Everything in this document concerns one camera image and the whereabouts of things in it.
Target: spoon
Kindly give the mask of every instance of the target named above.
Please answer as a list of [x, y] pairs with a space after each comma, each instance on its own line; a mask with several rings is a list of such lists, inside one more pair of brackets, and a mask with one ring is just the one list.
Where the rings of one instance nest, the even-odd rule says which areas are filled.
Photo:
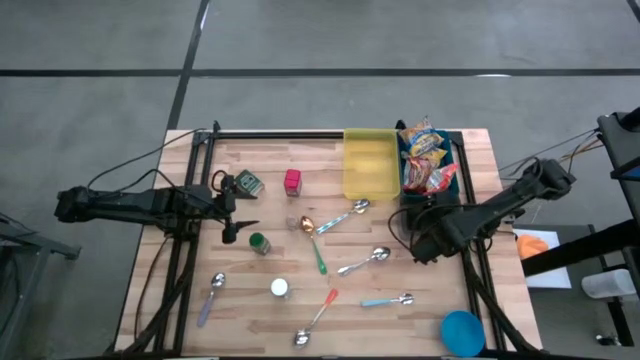
[[304, 232], [309, 234], [311, 238], [311, 243], [313, 244], [313, 251], [316, 253], [316, 262], [318, 263], [318, 270], [320, 274], [325, 275], [327, 273], [327, 266], [322, 261], [322, 256], [320, 255], [320, 250], [318, 250], [318, 245], [316, 245], [316, 240], [313, 238], [313, 230], [315, 229], [315, 225], [313, 221], [306, 216], [300, 218], [300, 227]]
[[329, 228], [331, 228], [333, 225], [339, 223], [340, 221], [344, 220], [347, 218], [347, 216], [355, 213], [358, 214], [362, 214], [363, 212], [365, 212], [365, 210], [367, 210], [367, 208], [369, 207], [369, 205], [371, 205], [371, 203], [369, 202], [369, 200], [367, 199], [362, 199], [362, 200], [358, 200], [356, 202], [353, 203], [353, 209], [349, 210], [348, 213], [337, 217], [331, 221], [329, 221], [328, 223], [322, 225], [321, 227], [318, 228], [318, 230], [316, 230], [316, 233], [318, 235], [322, 234], [323, 232], [329, 230]]
[[373, 254], [371, 254], [371, 256], [369, 256], [366, 260], [361, 261], [355, 265], [349, 265], [349, 266], [340, 268], [340, 270], [338, 270], [338, 275], [347, 276], [353, 270], [359, 268], [360, 266], [368, 263], [371, 260], [375, 260], [375, 261], [386, 260], [389, 257], [389, 254], [391, 254], [391, 249], [389, 249], [388, 247], [376, 248], [375, 250], [373, 250]]
[[322, 313], [325, 310], [327, 310], [329, 305], [331, 305], [331, 302], [333, 302], [333, 300], [337, 296], [338, 296], [338, 290], [331, 289], [331, 291], [329, 292], [329, 295], [327, 296], [327, 299], [324, 301], [324, 305], [322, 305], [322, 308], [320, 308], [320, 311], [318, 311], [318, 314], [316, 315], [316, 317], [313, 318], [313, 321], [311, 321], [311, 324], [309, 324], [309, 326], [307, 326], [306, 328], [302, 330], [298, 330], [298, 332], [296, 332], [296, 335], [293, 337], [293, 346], [300, 349], [305, 347], [309, 343], [309, 339], [311, 337], [311, 329], [313, 329], [313, 327], [318, 322], [318, 319], [320, 319], [320, 316], [322, 315]]
[[211, 292], [209, 293], [209, 297], [207, 301], [202, 306], [202, 310], [200, 310], [200, 316], [198, 317], [198, 327], [203, 327], [204, 323], [207, 322], [207, 317], [209, 316], [209, 311], [211, 310], [211, 305], [213, 304], [213, 293], [215, 289], [222, 287], [224, 285], [225, 276], [223, 273], [217, 273], [211, 279]]
[[413, 295], [404, 293], [395, 299], [365, 300], [360, 302], [360, 306], [369, 307], [378, 305], [389, 305], [393, 304], [394, 302], [400, 303], [402, 305], [413, 304]]

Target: small green jar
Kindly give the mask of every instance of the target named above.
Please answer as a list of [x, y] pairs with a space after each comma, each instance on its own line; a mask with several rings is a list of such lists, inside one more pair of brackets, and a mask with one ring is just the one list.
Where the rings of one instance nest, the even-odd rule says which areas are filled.
[[251, 249], [260, 255], [267, 255], [271, 250], [271, 244], [264, 235], [260, 233], [253, 233], [249, 237], [249, 246]]

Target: wooden table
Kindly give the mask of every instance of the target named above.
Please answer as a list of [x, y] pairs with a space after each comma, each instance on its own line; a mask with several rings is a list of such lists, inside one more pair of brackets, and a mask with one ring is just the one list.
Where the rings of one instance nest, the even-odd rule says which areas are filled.
[[[464, 136], [471, 178], [478, 202], [502, 190], [489, 134], [486, 129], [461, 130]], [[184, 131], [169, 131], [171, 140]], [[176, 184], [184, 181], [191, 137], [187, 136], [163, 151], [159, 168]], [[243, 229], [238, 241], [223, 245], [221, 225], [205, 221], [200, 235], [196, 272], [183, 355], [312, 356], [312, 355], [406, 355], [447, 354], [439, 338], [443, 317], [453, 310], [468, 310], [467, 293], [459, 256], [440, 257], [437, 264], [414, 264], [408, 251], [389, 234], [387, 219], [396, 201], [377, 201], [362, 215], [354, 215], [317, 237], [329, 274], [319, 274], [312, 245], [302, 231], [286, 229], [287, 215], [306, 215], [324, 224], [351, 208], [342, 194], [342, 140], [218, 140], [212, 174], [218, 169], [238, 174], [255, 173], [265, 189], [258, 200], [238, 200], [234, 220], [260, 220]], [[284, 173], [302, 171], [302, 196], [286, 197]], [[168, 186], [158, 178], [156, 187]], [[271, 253], [256, 255], [248, 246], [252, 232], [263, 233], [271, 242]], [[117, 336], [116, 349], [133, 341], [135, 309], [151, 261], [163, 241], [161, 231], [146, 227]], [[366, 258], [377, 246], [391, 248], [383, 264], [369, 264], [350, 276], [339, 277], [338, 268]], [[143, 304], [140, 328], [158, 308], [164, 286], [170, 246], [158, 266]], [[498, 302], [534, 346], [540, 337], [529, 293], [518, 258], [516, 244], [508, 234], [498, 234], [489, 251]], [[196, 327], [200, 309], [210, 289], [210, 279], [224, 272], [227, 282], [218, 291], [205, 327]], [[292, 287], [286, 301], [270, 294], [274, 278], [287, 279]], [[313, 330], [309, 345], [292, 347], [295, 331], [307, 326], [331, 288], [338, 298]], [[415, 296], [409, 306], [363, 309], [364, 299], [395, 297], [402, 292]], [[488, 312], [483, 308], [485, 333], [493, 348]], [[174, 306], [174, 317], [177, 306]], [[173, 339], [169, 322], [167, 347]]]

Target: white paper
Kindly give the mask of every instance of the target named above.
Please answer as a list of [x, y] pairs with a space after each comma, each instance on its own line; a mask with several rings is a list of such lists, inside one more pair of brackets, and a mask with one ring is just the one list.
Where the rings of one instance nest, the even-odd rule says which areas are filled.
[[[513, 232], [522, 235], [531, 235], [540, 238], [549, 245], [549, 249], [553, 249], [560, 245], [558, 233], [555, 231], [537, 231], [526, 229], [513, 229]], [[542, 274], [529, 276], [526, 278], [527, 286], [534, 288], [555, 288], [555, 289], [571, 289], [571, 280], [567, 268], [559, 268]]]

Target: yellow container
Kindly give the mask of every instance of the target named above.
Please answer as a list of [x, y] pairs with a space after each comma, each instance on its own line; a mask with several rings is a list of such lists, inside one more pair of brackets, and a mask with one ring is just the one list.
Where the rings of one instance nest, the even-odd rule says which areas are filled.
[[347, 199], [391, 200], [400, 193], [398, 138], [393, 129], [345, 129]]

